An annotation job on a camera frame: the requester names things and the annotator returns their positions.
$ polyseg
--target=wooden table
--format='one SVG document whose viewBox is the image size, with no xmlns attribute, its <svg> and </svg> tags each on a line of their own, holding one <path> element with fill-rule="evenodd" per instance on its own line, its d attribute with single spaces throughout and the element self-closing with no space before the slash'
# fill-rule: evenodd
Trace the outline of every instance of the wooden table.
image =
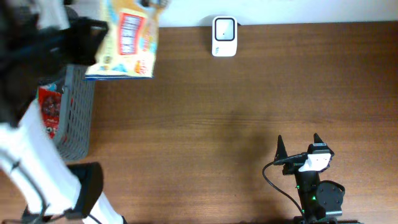
<svg viewBox="0 0 398 224">
<path fill-rule="evenodd" d="M 153 80 L 97 82 L 91 151 L 131 223 L 293 218 L 262 178 L 277 136 L 289 155 L 317 132 L 334 150 L 321 174 L 346 187 L 343 218 L 398 220 L 398 23 L 241 26 L 238 52 L 210 53 L 211 28 L 160 31 Z M 298 200 L 281 167 L 270 179 Z M 24 200 L 1 176 L 0 217 Z"/>
</svg>

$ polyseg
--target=black cable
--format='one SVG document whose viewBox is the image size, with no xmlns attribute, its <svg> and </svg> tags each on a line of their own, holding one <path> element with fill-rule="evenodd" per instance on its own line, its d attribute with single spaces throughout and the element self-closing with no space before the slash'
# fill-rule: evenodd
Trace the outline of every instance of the black cable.
<svg viewBox="0 0 398 224">
<path fill-rule="evenodd" d="M 57 217 L 55 217 L 55 218 L 52 218 L 52 219 L 50 219 L 49 221 L 47 221 L 46 223 L 52 223 L 52 222 L 55 222 L 55 221 L 57 221 L 57 220 L 60 220 L 61 218 L 63 218 L 63 217 L 65 217 L 65 215 L 64 214 L 62 214 L 62 215 L 59 215 L 59 216 L 57 216 Z"/>
<path fill-rule="evenodd" d="M 279 191 L 281 194 L 283 194 L 283 195 L 285 195 L 286 197 L 288 197 L 288 198 L 297 206 L 298 210 L 299 210 L 300 213 L 301 213 L 301 216 L 303 216 L 304 224 L 308 223 L 308 222 L 307 222 L 307 219 L 305 218 L 305 215 L 304 215 L 304 213 L 303 213 L 303 210 L 301 209 L 301 207 L 299 206 L 299 204 L 298 204 L 290 195 L 288 195 L 287 193 L 285 193 L 283 190 L 279 189 L 277 186 L 275 186 L 275 185 L 267 178 L 266 173 L 265 173 L 266 168 L 268 168 L 269 166 L 271 166 L 271 165 L 273 165 L 273 164 L 274 164 L 274 162 L 270 162 L 270 163 L 268 163 L 264 168 L 262 168 L 262 176 L 263 176 L 264 179 L 268 182 L 269 185 L 271 185 L 273 188 L 275 188 L 275 189 L 276 189 L 277 191 Z"/>
<path fill-rule="evenodd" d="M 25 169 L 23 169 L 20 166 L 20 162 L 19 161 L 14 161 L 10 156 L 8 156 L 6 154 L 6 152 L 4 152 L 3 150 L 0 151 L 0 156 L 2 158 L 4 158 L 5 160 L 9 161 L 10 164 L 12 164 L 12 168 L 10 170 L 10 173 L 14 170 L 14 169 L 19 169 L 19 171 L 21 172 L 21 174 L 25 177 L 25 179 L 28 181 L 28 183 L 30 183 L 30 185 L 33 187 L 33 189 L 36 191 L 36 193 L 39 195 L 41 201 L 42 201 L 42 210 L 40 211 L 40 214 L 37 218 L 35 218 L 34 220 L 32 220 L 31 222 L 23 222 L 21 220 L 3 220 L 2 223 L 4 223 L 4 221 L 7 222 L 13 222 L 13 223 L 18 223 L 18 221 L 20 221 L 20 223 L 36 223 L 39 220 L 42 220 L 44 217 L 44 213 L 47 210 L 47 208 L 49 207 L 44 199 L 44 195 L 43 193 L 39 190 L 39 187 L 33 182 L 32 178 L 30 178 L 30 176 L 28 175 L 28 173 L 25 171 Z"/>
<path fill-rule="evenodd" d="M 92 218 L 96 223 L 102 224 L 97 218 L 95 218 L 92 214 L 88 214 L 90 218 Z"/>
</svg>

